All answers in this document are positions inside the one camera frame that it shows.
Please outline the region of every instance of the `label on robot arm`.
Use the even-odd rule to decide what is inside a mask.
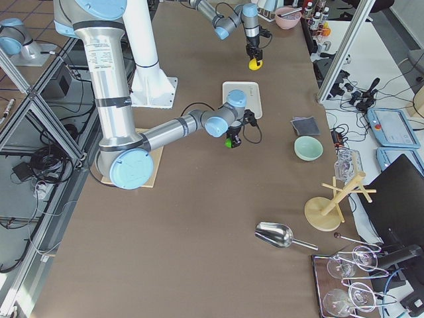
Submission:
[[[115,69],[112,47],[109,42],[86,44],[85,55],[87,55],[90,72],[113,71]]]

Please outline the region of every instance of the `green bowl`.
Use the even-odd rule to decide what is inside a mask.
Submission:
[[[294,142],[294,152],[302,160],[312,161],[323,154],[323,145],[313,137],[302,136]]]

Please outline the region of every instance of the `round wooden base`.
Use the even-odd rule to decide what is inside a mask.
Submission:
[[[305,216],[310,225],[320,231],[333,231],[337,229],[341,223],[336,208],[327,215],[321,215],[324,207],[330,204],[331,200],[326,197],[313,197],[305,204]]]

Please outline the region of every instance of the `bottle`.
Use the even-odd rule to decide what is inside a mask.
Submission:
[[[315,13],[317,13],[317,12],[321,13],[321,12],[323,12],[324,7],[325,7],[325,3],[326,3],[326,0],[318,0],[317,4],[315,6]]]
[[[316,14],[312,18],[311,26],[309,27],[312,31],[312,35],[315,36],[318,31],[319,21],[321,20],[320,12],[316,12]]]
[[[317,32],[318,34],[322,34],[323,32],[324,24],[329,19],[329,11],[330,9],[328,7],[325,7],[324,11],[321,13],[321,19],[318,24],[318,32]]]
[[[312,15],[312,2],[308,2],[307,6],[305,7],[305,9],[303,10],[303,14],[302,17],[308,21],[311,18]]]

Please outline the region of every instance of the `desk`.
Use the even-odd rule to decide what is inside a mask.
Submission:
[[[323,41],[331,41],[331,47],[328,53],[334,54],[340,46],[349,22],[329,21],[329,23],[331,27],[331,35],[328,38],[323,39]],[[368,89],[374,78],[380,78],[380,83],[376,88],[381,90],[388,81],[399,76],[398,78],[393,79],[382,91],[395,95],[405,90],[397,96],[406,100],[412,100],[413,92],[412,90],[407,89],[409,84],[401,75],[399,68],[371,23],[364,23],[362,25],[358,38],[352,45],[349,54],[351,55],[352,62],[344,65],[342,69],[350,73],[349,80],[357,81],[358,87]],[[411,103],[408,103],[407,101],[402,101],[394,97],[384,98],[379,101],[379,99],[384,96],[385,95],[382,95],[381,93],[377,94],[377,103],[375,107],[398,109],[411,105]],[[349,98],[350,94],[343,96],[343,100]],[[326,100],[324,102],[327,112],[337,116],[337,123],[335,125],[337,126],[339,124],[346,123],[353,131],[363,133],[364,129],[359,129],[356,126],[356,115],[354,113],[342,113],[334,110],[340,109],[340,103],[340,100]],[[407,118],[410,118],[406,109],[404,109],[403,112]],[[330,128],[333,128],[335,123],[334,118],[329,116],[328,119]],[[424,144],[424,133],[422,131],[417,131],[415,134],[417,135],[420,143]],[[356,140],[362,139],[361,136],[355,134],[349,134],[349,137]],[[370,130],[362,142],[350,142],[349,146],[351,149],[355,149],[360,152],[362,165],[366,172],[365,184],[369,184],[381,172],[375,154],[375,149],[380,146],[378,141],[375,139],[372,131]],[[418,150],[418,153],[422,158],[424,158],[423,147]],[[357,205],[354,218],[358,233],[368,242],[378,241],[378,238],[370,227],[368,216],[360,204],[357,195],[352,195],[352,197]],[[403,299],[411,292],[412,288],[409,283],[407,283],[406,286],[390,290],[390,294],[396,296],[398,299]],[[397,317],[405,309],[397,303],[393,306],[387,306],[387,310],[390,313],[390,317]]]
[[[175,118],[194,101],[220,105],[224,81],[257,81],[264,140],[229,150],[223,138],[198,132],[169,144],[152,189],[111,189],[89,178],[31,317],[318,317],[310,251],[274,248],[254,228],[285,223],[323,254],[344,246],[303,215],[308,199],[331,196],[321,182],[331,180],[336,157],[300,25],[261,23],[274,39],[262,69],[251,72],[241,30],[220,42],[198,12],[159,5],[158,55],[178,90],[172,110],[135,109],[136,126]],[[303,162],[290,119],[310,115],[324,153]],[[340,231],[355,237],[345,215]]]

